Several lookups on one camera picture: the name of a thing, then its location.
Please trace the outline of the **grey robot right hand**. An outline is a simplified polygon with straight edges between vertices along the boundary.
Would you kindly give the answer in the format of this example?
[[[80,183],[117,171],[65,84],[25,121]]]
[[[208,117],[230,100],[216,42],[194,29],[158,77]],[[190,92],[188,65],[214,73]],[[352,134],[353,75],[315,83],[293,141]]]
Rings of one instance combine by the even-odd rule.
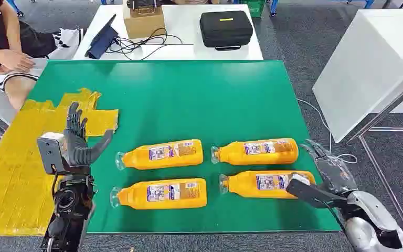
[[[327,191],[339,196],[346,196],[348,193],[358,190],[351,172],[340,157],[333,155],[329,150],[310,139],[306,139],[301,146],[313,159],[321,175],[323,187]]]

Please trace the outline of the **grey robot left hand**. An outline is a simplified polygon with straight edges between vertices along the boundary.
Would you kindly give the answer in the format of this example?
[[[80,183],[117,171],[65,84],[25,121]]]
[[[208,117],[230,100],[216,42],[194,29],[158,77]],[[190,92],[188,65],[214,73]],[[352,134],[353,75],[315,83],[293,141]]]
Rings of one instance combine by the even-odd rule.
[[[89,147],[86,141],[87,118],[81,118],[82,110],[78,109],[79,103],[74,101],[68,110],[66,127],[63,131],[67,143],[66,158],[71,168],[88,169],[108,147],[112,141],[114,131],[106,130],[103,138],[94,146]]]

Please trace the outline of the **person's right hand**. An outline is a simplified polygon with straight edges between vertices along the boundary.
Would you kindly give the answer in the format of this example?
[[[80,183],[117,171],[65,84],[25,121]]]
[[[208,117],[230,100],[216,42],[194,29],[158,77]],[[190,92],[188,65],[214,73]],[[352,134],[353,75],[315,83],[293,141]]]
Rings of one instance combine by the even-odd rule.
[[[32,69],[35,63],[31,60],[31,57],[25,53],[9,49],[1,49],[0,65],[5,66],[10,71],[27,72]]]

